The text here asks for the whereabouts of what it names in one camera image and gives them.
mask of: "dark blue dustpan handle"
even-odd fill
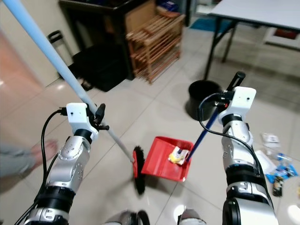
[[[210,127],[213,125],[213,123],[215,122],[216,118],[218,116],[218,109],[215,109],[213,115],[210,117],[210,120],[207,122],[206,127],[208,129],[210,129]],[[198,148],[200,142],[202,141],[202,139],[204,138],[204,136],[206,135],[207,131],[203,130],[198,138],[198,140],[196,141],[195,145],[193,146],[193,149],[191,150],[191,153],[189,154],[189,156],[187,157],[187,162],[190,160],[190,158],[192,157],[193,153],[195,152],[195,150]]]
[[[245,73],[239,71],[235,74],[233,80],[230,82],[228,88],[226,89],[227,91],[232,91],[235,87],[239,86],[242,81],[244,80],[244,78],[246,77]],[[216,118],[218,117],[218,109],[216,108],[213,115],[210,117],[210,120],[207,122],[206,127],[208,129],[210,129],[210,127],[213,125],[213,123],[215,122]],[[187,162],[191,159],[193,153],[195,152],[195,150],[198,148],[200,142],[203,140],[203,138],[205,137],[207,131],[203,130],[198,138],[198,140],[196,141],[195,145],[193,146],[193,149],[191,150],[191,153],[189,154],[189,156],[187,157]]]

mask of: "white floor tile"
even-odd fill
[[[250,70],[250,66],[247,63],[238,62],[235,60],[228,60],[225,63],[222,63],[221,60],[222,59],[218,57],[214,58],[210,67],[210,73],[208,77],[209,80],[215,77],[227,81],[229,84],[238,71],[244,72],[247,79],[248,71]]]
[[[300,199],[298,197],[300,178],[293,177],[287,182],[289,182],[289,186],[284,183],[283,197],[281,198],[277,218],[279,224],[298,225],[300,224]]]
[[[185,104],[189,99],[188,87],[192,82],[196,81],[192,76],[192,72],[181,69],[156,99],[167,105],[184,110]]]
[[[115,145],[83,180],[70,211],[70,224],[102,224],[125,209],[146,210],[154,224],[176,183],[158,180],[139,197],[132,177],[132,164]]]
[[[291,157],[300,160],[300,114],[297,115],[294,127],[292,130],[292,142],[289,154]]]
[[[202,46],[211,41],[212,32],[200,32],[187,29],[182,40],[182,49],[190,53],[196,53]]]
[[[174,62],[153,82],[153,84],[149,84],[144,79],[136,78],[133,81],[124,80],[120,85],[127,89],[135,90],[139,93],[147,95],[150,98],[155,98],[155,96],[157,96],[169,83],[169,81],[177,74],[181,66],[180,63],[181,61]]]
[[[222,224],[222,211],[178,184],[156,225],[176,225],[185,208],[194,209],[206,224]]]
[[[105,103],[106,122],[118,136],[121,136],[152,99],[119,85],[109,92],[99,92],[93,97],[93,101],[97,105]]]
[[[300,78],[276,73],[265,68],[251,67],[242,86],[255,88],[257,94],[269,95],[269,102],[280,101],[285,107],[290,102],[300,102]]]
[[[0,118],[4,118],[41,91],[42,88],[26,76],[18,75],[5,81],[0,86]]]
[[[93,88],[87,93],[92,98],[99,92],[98,89]],[[76,95],[73,89],[63,80],[59,79],[52,83],[43,91],[42,96],[52,101],[59,107],[64,107],[68,103],[82,102]]]
[[[181,68],[184,66],[187,62],[191,60],[191,58],[197,53],[197,51],[191,51],[182,49],[181,50],[181,56],[180,58],[174,63],[174,66]]]
[[[197,73],[197,78],[202,78],[202,71],[205,70],[207,54],[196,52],[188,62],[183,66],[183,69],[189,72]]]
[[[199,122],[190,116],[154,101],[122,136],[125,145],[133,150],[140,145],[147,156],[156,136],[166,136],[195,142],[202,131]]]
[[[222,128],[217,125],[211,129],[222,132]],[[222,209],[226,200],[227,188],[221,139],[213,134],[205,136],[192,157],[187,180],[183,183],[219,209]]]
[[[1,120],[0,140],[6,143],[33,146],[41,137],[46,119],[58,110],[48,99],[36,96]],[[67,118],[59,114],[49,122],[46,134],[51,132]]]
[[[283,153],[289,150],[294,120],[294,112],[259,99],[254,100],[246,116],[255,142],[262,143],[262,133],[275,134],[279,137]]]
[[[260,44],[256,48],[251,52],[253,66],[268,69],[273,73],[299,75],[298,71],[293,70],[293,66],[299,61],[299,57],[295,56],[297,51],[265,44]]]
[[[35,198],[33,190],[23,180],[17,179],[16,182],[15,186],[0,195],[0,218],[4,220],[4,225],[15,224],[17,219],[33,204]]]
[[[299,104],[287,101],[286,99],[283,98],[279,98],[278,96],[272,96],[272,95],[262,94],[260,92],[257,92],[255,96],[255,101],[256,100],[259,100],[261,102],[266,102],[268,104],[277,106],[279,108],[284,108],[290,111],[291,113],[295,112],[296,114],[297,113],[299,114],[300,112]]]

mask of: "broom bristles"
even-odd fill
[[[142,174],[142,168],[145,163],[144,152],[140,146],[136,146],[136,164],[137,164],[137,177],[135,178],[135,188],[139,195],[142,195],[145,192],[145,175]]]

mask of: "bottle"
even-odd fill
[[[290,157],[286,156],[283,153],[277,153],[277,152],[275,152],[271,156],[273,157],[273,159],[279,161],[280,164],[282,164],[282,165],[288,165],[292,161],[292,159]]]
[[[273,159],[279,161],[280,164],[282,164],[282,165],[288,165],[292,161],[292,159],[290,157],[286,156],[284,153],[280,153],[280,152],[270,150],[270,149],[268,149],[267,155],[270,158],[273,158]]]

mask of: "person's foot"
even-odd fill
[[[45,141],[45,153],[46,153],[46,160],[51,159],[57,153],[58,145],[56,140],[48,140]],[[31,152],[34,155],[36,163],[34,168],[38,167],[43,163],[41,145],[37,144],[31,148]]]

